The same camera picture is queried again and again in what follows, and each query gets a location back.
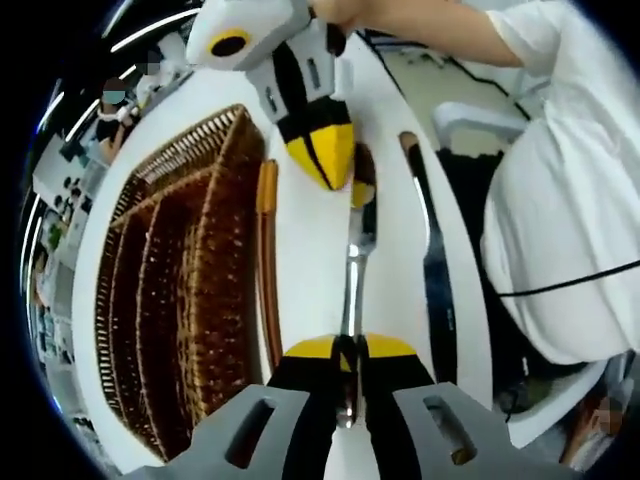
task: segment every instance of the wicker basket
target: wicker basket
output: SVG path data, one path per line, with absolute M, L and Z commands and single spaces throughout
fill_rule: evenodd
M 189 211 L 170 197 L 153 214 L 137 293 L 136 346 L 143 398 L 165 459 L 190 443 L 177 356 L 176 278 Z
M 123 423 L 155 453 L 162 454 L 142 395 L 136 348 L 138 272 L 152 213 L 129 217 L 122 230 L 111 288 L 109 341 Z
M 253 284 L 252 234 L 263 144 L 249 123 L 216 163 L 183 274 L 186 307 L 178 348 L 194 425 L 249 382 L 247 286 Z
M 234 129 L 248 119 L 242 105 L 233 105 L 166 142 L 131 173 L 120 194 L 113 220 L 117 221 L 139 203 L 160 193 L 155 198 L 157 202 L 166 187 L 211 167 L 226 143 L 234 138 Z
M 114 230 L 109 230 L 107 233 L 98 273 L 94 328 L 98 372 L 102 391 L 109 407 L 118 417 L 122 418 L 122 408 L 116 388 L 115 369 L 111 356 L 111 328 L 109 326 L 111 318 L 111 285 L 120 238 L 120 233 Z
M 103 389 L 122 422 L 165 460 L 249 381 L 252 299 L 240 285 L 253 281 L 263 158 L 248 113 L 230 107 L 144 161 L 112 217 L 96 304 Z

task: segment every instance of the black cable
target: black cable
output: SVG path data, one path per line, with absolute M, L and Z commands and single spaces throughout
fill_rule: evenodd
M 505 418 L 504 423 L 509 423 L 509 420 L 511 420 L 511 416 L 515 411 L 516 405 L 518 404 L 518 400 L 520 398 L 520 394 L 518 393 L 518 390 L 511 390 L 510 393 L 513 395 L 513 401 L 511 402 L 511 408 L 509 408 L 509 411 L 506 412 L 507 418 Z
M 501 298 L 505 297 L 527 297 L 530 295 L 537 295 L 539 293 L 552 292 L 554 290 L 561 290 L 563 288 L 573 287 L 575 285 L 580 285 L 583 283 L 593 282 L 595 280 L 600 280 L 605 277 L 617 275 L 618 273 L 626 272 L 627 270 L 632 270 L 634 268 L 640 268 L 640 260 L 635 260 L 633 262 L 626 263 L 624 265 L 620 265 L 615 268 L 610 268 L 608 270 L 604 270 L 602 272 L 594 273 L 591 275 L 585 275 L 584 277 L 576 278 L 574 280 L 569 280 L 567 282 L 555 283 L 553 285 L 548 285 L 546 287 L 535 288 L 532 290 L 525 290 L 520 292 L 512 292 L 512 293 L 499 293 L 498 296 Z

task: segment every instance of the ceiling light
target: ceiling light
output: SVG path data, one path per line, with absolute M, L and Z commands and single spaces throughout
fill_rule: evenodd
M 36 210 L 38 209 L 38 204 L 40 203 L 40 195 L 36 194 L 36 198 L 33 202 L 33 207 L 31 208 L 31 213 L 29 214 L 29 220 L 27 220 L 27 228 L 25 230 L 24 242 L 22 242 L 22 251 L 20 252 L 20 285 L 24 285 L 22 283 L 24 281 L 24 263 L 25 263 L 25 254 L 27 253 L 27 239 L 29 238 L 29 233 L 31 231 L 31 224 L 33 223 L 33 218 L 36 215 Z
M 74 137 L 74 135 L 76 134 L 76 132 L 78 131 L 78 129 L 82 126 L 82 124 L 84 123 L 84 121 L 89 118 L 89 115 L 91 115 L 93 113 L 93 111 L 98 107 L 98 103 L 100 102 L 100 100 L 94 100 L 93 103 L 89 106 L 89 108 L 87 108 L 87 110 L 82 114 L 82 116 L 78 119 L 78 121 L 76 122 L 76 124 L 73 126 L 73 128 L 71 129 L 71 131 L 68 133 L 68 135 L 64 138 L 65 142 L 69 142 L 71 141 L 71 139 Z
M 136 66 L 135 65 L 131 65 L 129 68 L 127 68 L 127 70 L 120 75 L 118 78 L 120 80 L 124 80 L 125 78 L 127 78 L 129 75 L 131 75 L 133 72 L 135 72 L 136 70 Z
M 109 24 L 107 25 L 107 28 L 105 28 L 104 32 L 102 32 L 102 38 L 106 38 L 107 35 L 109 35 L 111 33 L 111 30 L 113 30 L 113 27 L 116 26 L 116 23 L 118 23 L 120 21 L 120 19 L 124 15 L 124 12 L 126 12 L 128 10 L 128 8 L 131 6 L 131 4 L 133 2 L 134 2 L 134 0 L 124 0 L 124 2 L 122 2 L 120 4 L 118 9 L 116 10 L 116 13 L 114 13 L 113 17 L 111 17 L 111 20 L 109 21 Z
M 49 106 L 47 107 L 47 110 L 44 112 L 44 115 L 42 116 L 42 120 L 40 120 L 40 123 L 38 123 L 38 131 L 44 128 L 47 121 L 49 120 L 49 117 L 51 116 L 51 113 L 58 106 L 58 104 L 62 101 L 63 98 L 64 98 L 64 92 L 60 92 L 56 96 L 56 98 L 53 99 L 53 102 L 49 104 Z
M 38 243 L 38 235 L 40 235 L 41 226 L 42 226 L 42 217 L 38 217 L 38 223 L 36 223 L 36 230 L 35 230 L 35 235 L 33 237 L 33 243 L 31 244 L 31 252 L 29 252 L 29 262 L 27 264 L 27 288 L 26 288 L 25 299 L 26 299 L 26 308 L 27 308 L 27 322 L 28 322 L 28 328 L 30 332 L 31 332 L 31 321 L 32 321 L 30 307 L 32 302 L 31 275 L 33 274 L 33 253 L 36 250 L 36 243 Z
M 190 10 L 187 10 L 185 12 L 182 13 L 177 13 L 175 15 L 171 15 L 170 17 L 165 18 L 164 20 L 160 20 L 156 23 L 152 23 L 151 25 L 148 25 L 146 27 L 144 27 L 141 30 L 138 30 L 136 33 L 129 35 L 127 38 L 120 40 L 118 43 L 116 43 L 113 47 L 111 47 L 111 53 L 115 53 L 118 50 L 120 50 L 123 47 L 126 47 L 127 45 L 129 45 L 131 42 L 136 41 L 137 39 L 139 39 L 140 37 L 145 36 L 147 33 L 150 33 L 160 27 L 164 27 L 165 25 L 168 25 L 172 22 L 177 22 L 178 20 L 182 20 L 183 18 L 187 18 L 187 17 L 191 17 L 195 14 L 197 14 L 200 11 L 200 7 L 198 8 L 192 8 Z

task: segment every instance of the utensil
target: utensil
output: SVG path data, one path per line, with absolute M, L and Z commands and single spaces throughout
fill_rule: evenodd
M 267 344 L 269 367 L 272 372 L 280 363 L 283 355 L 276 279 L 277 188 L 278 164 L 275 160 L 268 160 L 262 164 L 258 178 L 256 223 L 258 232 L 258 292 L 262 329 Z
M 352 196 L 351 216 L 349 220 L 349 245 L 347 247 L 347 271 L 344 310 L 340 334 L 348 337 L 345 341 L 344 356 L 341 358 L 343 373 L 345 374 L 345 404 L 338 409 L 338 425 L 351 428 L 358 413 L 362 410 L 362 392 L 360 388 L 359 355 L 356 345 L 362 335 L 362 299 L 364 289 L 364 274 L 369 255 L 376 247 L 377 240 L 377 195 L 376 175 L 373 157 L 369 149 L 363 144 L 357 144 L 354 156 L 354 190 Z M 362 188 L 368 187 L 371 198 L 364 205 Z
M 433 367 L 438 382 L 455 384 L 458 370 L 456 317 L 444 237 L 433 206 L 418 137 L 403 132 L 400 134 L 400 143 L 422 202 L 425 221 L 429 225 L 429 246 L 423 269 Z

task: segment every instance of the face mask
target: face mask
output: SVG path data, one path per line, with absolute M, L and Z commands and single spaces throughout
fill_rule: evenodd
M 110 103 L 111 105 L 116 105 L 124 100 L 124 91 L 122 90 L 105 90 L 102 94 L 102 99 Z

